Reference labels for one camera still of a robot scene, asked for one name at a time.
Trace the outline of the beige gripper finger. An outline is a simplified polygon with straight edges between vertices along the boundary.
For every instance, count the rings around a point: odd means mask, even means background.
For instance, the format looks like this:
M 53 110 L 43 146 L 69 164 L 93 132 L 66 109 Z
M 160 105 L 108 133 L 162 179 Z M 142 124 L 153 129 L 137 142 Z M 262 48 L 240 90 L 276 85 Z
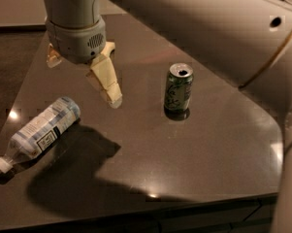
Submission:
M 113 62 L 108 56 L 99 54 L 91 62 L 86 78 L 111 108 L 117 109 L 120 107 L 122 93 Z
M 48 46 L 47 53 L 47 65 L 49 68 L 54 68 L 62 62 L 63 57 L 61 54 L 53 47 L 52 44 Z

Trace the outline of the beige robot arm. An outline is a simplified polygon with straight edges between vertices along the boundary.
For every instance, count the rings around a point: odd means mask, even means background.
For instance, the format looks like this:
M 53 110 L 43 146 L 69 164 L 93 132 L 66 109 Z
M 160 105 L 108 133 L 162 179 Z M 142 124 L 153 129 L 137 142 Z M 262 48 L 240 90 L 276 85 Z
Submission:
M 97 55 L 99 0 L 44 0 L 57 52 Z M 272 233 L 292 233 L 292 0 L 111 0 L 269 111 L 284 153 Z

